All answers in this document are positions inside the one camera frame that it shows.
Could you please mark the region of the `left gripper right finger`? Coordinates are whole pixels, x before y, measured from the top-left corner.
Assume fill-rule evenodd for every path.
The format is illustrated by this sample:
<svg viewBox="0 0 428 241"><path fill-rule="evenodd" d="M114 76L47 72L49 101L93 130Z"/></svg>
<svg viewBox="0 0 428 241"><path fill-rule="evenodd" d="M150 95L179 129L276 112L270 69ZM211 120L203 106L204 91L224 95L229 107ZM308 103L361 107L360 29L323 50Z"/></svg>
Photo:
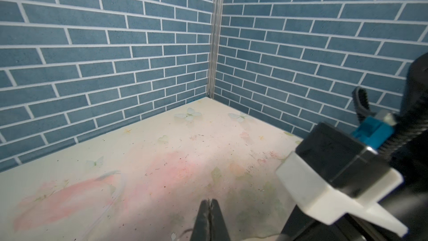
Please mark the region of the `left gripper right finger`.
<svg viewBox="0 0 428 241"><path fill-rule="evenodd" d="M210 201L210 240L231 241L220 205L216 199Z"/></svg>

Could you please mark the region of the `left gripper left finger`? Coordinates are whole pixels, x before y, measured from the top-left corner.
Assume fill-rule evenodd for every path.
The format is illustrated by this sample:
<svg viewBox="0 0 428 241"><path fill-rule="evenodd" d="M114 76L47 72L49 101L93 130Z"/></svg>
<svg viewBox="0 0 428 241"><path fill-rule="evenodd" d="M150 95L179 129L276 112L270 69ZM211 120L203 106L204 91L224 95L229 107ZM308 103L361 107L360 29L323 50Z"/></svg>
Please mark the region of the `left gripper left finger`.
<svg viewBox="0 0 428 241"><path fill-rule="evenodd" d="M210 240L210 201L203 200L200 204L190 241Z"/></svg>

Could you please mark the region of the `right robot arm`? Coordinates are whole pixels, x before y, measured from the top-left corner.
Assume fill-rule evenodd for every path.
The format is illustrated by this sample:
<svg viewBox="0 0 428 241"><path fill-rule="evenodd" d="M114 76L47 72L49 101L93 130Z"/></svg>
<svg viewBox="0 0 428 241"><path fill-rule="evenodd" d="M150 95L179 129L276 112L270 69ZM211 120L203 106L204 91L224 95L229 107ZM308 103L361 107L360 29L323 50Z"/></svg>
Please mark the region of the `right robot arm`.
<svg viewBox="0 0 428 241"><path fill-rule="evenodd" d="M280 241L428 238L428 57L411 65L399 113L352 93L359 126L318 124L276 174L296 202Z"/></svg>

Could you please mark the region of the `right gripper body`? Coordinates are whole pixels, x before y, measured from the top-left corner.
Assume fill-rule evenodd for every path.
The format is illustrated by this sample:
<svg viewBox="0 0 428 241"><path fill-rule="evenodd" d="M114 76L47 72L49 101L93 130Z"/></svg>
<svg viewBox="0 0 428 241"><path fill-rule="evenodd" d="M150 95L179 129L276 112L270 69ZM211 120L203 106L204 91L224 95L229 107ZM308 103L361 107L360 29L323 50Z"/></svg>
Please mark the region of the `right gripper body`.
<svg viewBox="0 0 428 241"><path fill-rule="evenodd" d="M323 224L296 205L280 233L281 241L367 241L345 216L332 225Z"/></svg>

